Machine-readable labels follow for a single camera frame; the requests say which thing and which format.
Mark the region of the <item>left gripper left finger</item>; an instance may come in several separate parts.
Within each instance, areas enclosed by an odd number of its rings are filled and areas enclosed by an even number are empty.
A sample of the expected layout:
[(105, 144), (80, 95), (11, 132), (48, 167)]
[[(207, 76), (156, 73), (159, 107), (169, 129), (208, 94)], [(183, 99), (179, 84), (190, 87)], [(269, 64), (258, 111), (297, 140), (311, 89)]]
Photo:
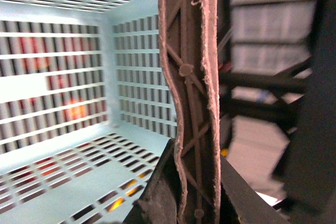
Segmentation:
[(177, 223), (181, 181), (174, 161), (175, 139), (170, 139), (140, 198), (123, 223)]

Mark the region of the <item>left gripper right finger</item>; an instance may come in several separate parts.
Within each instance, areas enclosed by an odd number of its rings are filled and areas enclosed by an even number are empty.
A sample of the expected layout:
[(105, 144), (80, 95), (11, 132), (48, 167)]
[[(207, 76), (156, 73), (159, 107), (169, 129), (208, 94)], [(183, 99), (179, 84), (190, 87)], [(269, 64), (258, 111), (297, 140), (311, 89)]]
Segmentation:
[(288, 223), (221, 157), (220, 223)]

